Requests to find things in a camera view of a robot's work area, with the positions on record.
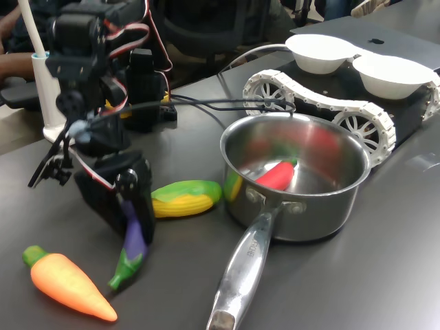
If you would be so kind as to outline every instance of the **carrot green top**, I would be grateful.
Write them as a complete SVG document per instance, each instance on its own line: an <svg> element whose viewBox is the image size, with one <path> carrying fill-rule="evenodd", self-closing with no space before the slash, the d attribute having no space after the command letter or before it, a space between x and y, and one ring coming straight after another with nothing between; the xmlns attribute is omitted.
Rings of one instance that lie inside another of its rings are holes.
<svg viewBox="0 0 440 330"><path fill-rule="evenodd" d="M152 198L165 203L183 195L207 195L213 203L217 203L221 197L221 187L213 181L190 180L175 182L151 193Z"/></svg>
<svg viewBox="0 0 440 330"><path fill-rule="evenodd" d="M48 253L45 250L43 250L41 247L39 247L38 245L33 245L28 247L23 252L22 257L25 264L32 268L32 266L35 265L35 263L38 260L40 260L41 258L47 255Z"/></svg>

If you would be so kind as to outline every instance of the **white stand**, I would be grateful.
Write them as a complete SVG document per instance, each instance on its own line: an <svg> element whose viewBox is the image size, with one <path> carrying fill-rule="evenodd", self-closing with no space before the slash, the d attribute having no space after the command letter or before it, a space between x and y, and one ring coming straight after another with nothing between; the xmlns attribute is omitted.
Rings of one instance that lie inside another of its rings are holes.
<svg viewBox="0 0 440 330"><path fill-rule="evenodd" d="M60 93L60 85L46 68L45 62L48 56L49 53L46 53L45 57L33 54L32 65L34 66L36 89L44 119L43 134L46 139L53 142L63 130L66 118L56 108L55 99Z"/></svg>
<svg viewBox="0 0 440 330"><path fill-rule="evenodd" d="M53 78L46 68L46 59L49 53L44 51L39 32L36 29L34 17L30 10L28 0L19 0L21 14L25 21L26 29L29 32L35 54L32 55L34 66L36 89L40 98L41 112L43 112L44 129L43 134L50 142L55 141L61 130L64 128L66 118L56 108L55 99L60 93L58 80Z"/></svg>

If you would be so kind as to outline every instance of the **stainless steel pot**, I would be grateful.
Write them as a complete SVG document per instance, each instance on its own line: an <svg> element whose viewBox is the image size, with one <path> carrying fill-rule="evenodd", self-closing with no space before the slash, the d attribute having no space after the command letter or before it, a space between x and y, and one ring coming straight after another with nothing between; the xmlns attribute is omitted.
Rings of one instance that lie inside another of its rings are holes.
<svg viewBox="0 0 440 330"><path fill-rule="evenodd" d="M339 230L370 173L370 161L349 131L290 113L239 120L225 130L220 148L226 161L226 208L249 227L221 279L207 330L235 330L256 291L271 237L313 241ZM298 163L286 191L254 181L293 158Z"/></svg>

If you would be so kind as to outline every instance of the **black cable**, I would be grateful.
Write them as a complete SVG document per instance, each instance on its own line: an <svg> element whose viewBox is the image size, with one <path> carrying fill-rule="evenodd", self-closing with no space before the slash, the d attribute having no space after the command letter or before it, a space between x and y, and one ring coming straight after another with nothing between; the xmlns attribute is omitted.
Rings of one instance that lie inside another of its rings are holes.
<svg viewBox="0 0 440 330"><path fill-rule="evenodd" d="M193 101L193 102L199 101L196 98L190 98L189 96L177 95L177 94L173 94L171 96L171 98L181 98L181 99L183 98L184 100L189 100L189 101ZM208 107L208 108L211 108L212 110L216 110L216 111L224 111L225 109L227 109L227 108L224 108L224 107L214 107L213 105L210 105L210 104L204 104L204 106ZM234 110L260 110L260 111L265 111L265 108L262 108L262 107L234 107Z"/></svg>
<svg viewBox="0 0 440 330"><path fill-rule="evenodd" d="M286 105L291 107L292 109L295 109L295 105L291 102L287 102L285 100L278 100L275 98L241 98L236 100L228 100L228 99L220 99L220 100L194 100L194 101L171 101L171 102L162 102L162 101L154 101L154 102L143 102L139 104L135 104L130 107L124 107L119 111L108 113L107 115L103 115L102 117L99 117L96 122L99 122L100 120L106 120L109 116L120 116L123 113L131 113L132 111L140 111L140 110L146 110L148 108L154 108L154 107L169 107L169 106L175 106L175 105L206 105L209 107L210 103L235 103L235 102L263 102L265 104L267 103L275 103L277 105ZM237 111L237 110L262 110L262 111L268 111L268 112L279 112L279 110L273 110L270 108L260 108L260 107L231 107L231 108L213 108L217 111Z"/></svg>
<svg viewBox="0 0 440 330"><path fill-rule="evenodd" d="M215 120L216 123L217 123L217 124L223 129L223 130L226 130L226 126L220 121L220 119L218 119L218 118L215 116L215 114L213 114L213 113L209 112L208 110L206 110L206 109L200 107L199 105L193 104L192 106L193 106L194 108L198 108L198 110L201 110L201 111L203 111L204 113L206 113L206 114L207 114L208 116L210 116L213 120Z"/></svg>

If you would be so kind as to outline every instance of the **white bowl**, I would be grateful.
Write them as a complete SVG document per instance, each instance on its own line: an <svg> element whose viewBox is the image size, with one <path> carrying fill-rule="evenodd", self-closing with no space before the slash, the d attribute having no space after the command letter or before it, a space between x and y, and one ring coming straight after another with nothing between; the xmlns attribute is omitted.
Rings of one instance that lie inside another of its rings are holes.
<svg viewBox="0 0 440 330"><path fill-rule="evenodd" d="M434 72L416 62L394 56L370 54L353 61L365 89L389 100L401 100L433 79Z"/></svg>
<svg viewBox="0 0 440 330"><path fill-rule="evenodd" d="M286 41L298 66L311 74L330 74L357 54L348 41L321 34L296 34Z"/></svg>

